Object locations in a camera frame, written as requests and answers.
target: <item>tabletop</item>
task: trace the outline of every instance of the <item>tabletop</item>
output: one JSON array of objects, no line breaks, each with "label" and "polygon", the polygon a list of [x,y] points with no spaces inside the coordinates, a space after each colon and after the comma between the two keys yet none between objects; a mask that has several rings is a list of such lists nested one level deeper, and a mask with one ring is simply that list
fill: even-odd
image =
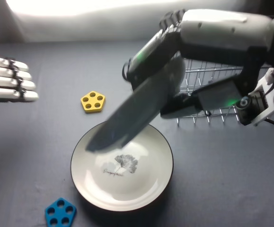
[{"label": "tabletop", "polygon": [[[122,66],[145,44],[78,42],[0,44],[0,55],[30,67],[40,99],[0,103],[0,227],[46,226],[44,209],[60,197],[77,207],[73,227],[274,226],[274,126],[243,126],[234,117],[151,124],[174,156],[170,185],[149,206],[101,210],[85,201],[71,179],[79,139],[131,93]],[[101,113],[86,114],[80,98],[106,96]]]}]

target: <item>metal wire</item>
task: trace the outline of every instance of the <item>metal wire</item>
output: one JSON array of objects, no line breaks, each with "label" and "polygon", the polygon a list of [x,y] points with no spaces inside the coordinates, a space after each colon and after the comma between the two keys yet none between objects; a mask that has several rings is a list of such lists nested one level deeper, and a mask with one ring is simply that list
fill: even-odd
[{"label": "metal wire", "polygon": [[[180,93],[187,93],[188,95],[191,95],[194,90],[197,90],[208,83],[238,74],[242,71],[242,67],[194,60],[186,60],[186,66],[185,80],[180,87]],[[269,66],[263,66],[260,70],[259,78],[262,78],[268,69]],[[180,119],[182,118],[192,118],[194,124],[196,124],[197,119],[201,117],[206,117],[209,124],[214,118],[219,117],[225,124],[228,118],[234,116],[236,121],[239,122],[237,110],[234,106],[231,106],[228,108],[213,110],[210,116],[201,111],[198,114],[177,118],[177,125],[179,126]]]}]

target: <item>yellow object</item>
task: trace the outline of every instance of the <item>yellow object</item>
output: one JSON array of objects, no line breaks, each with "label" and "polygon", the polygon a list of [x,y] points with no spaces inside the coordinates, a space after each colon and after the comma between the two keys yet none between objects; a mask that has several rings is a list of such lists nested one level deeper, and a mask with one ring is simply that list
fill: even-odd
[{"label": "yellow object", "polygon": [[100,112],[105,103],[105,96],[96,91],[91,91],[81,98],[81,103],[86,113]]}]

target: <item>round plate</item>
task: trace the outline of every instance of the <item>round plate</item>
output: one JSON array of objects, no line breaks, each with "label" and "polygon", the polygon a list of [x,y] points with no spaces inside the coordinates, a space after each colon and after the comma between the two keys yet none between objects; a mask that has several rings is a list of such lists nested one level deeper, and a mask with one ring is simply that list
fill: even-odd
[{"label": "round plate", "polygon": [[173,172],[167,140],[148,125],[122,149],[86,151],[100,126],[80,139],[71,157],[71,176],[79,193],[95,206],[112,211],[135,210],[154,201]]}]

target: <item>blue object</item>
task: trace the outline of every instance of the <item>blue object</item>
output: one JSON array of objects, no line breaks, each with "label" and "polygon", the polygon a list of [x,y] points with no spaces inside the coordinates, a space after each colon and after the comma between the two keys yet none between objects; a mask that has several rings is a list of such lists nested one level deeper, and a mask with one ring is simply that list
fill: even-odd
[{"label": "blue object", "polygon": [[59,198],[45,209],[45,219],[48,227],[70,227],[77,209],[64,198]]}]

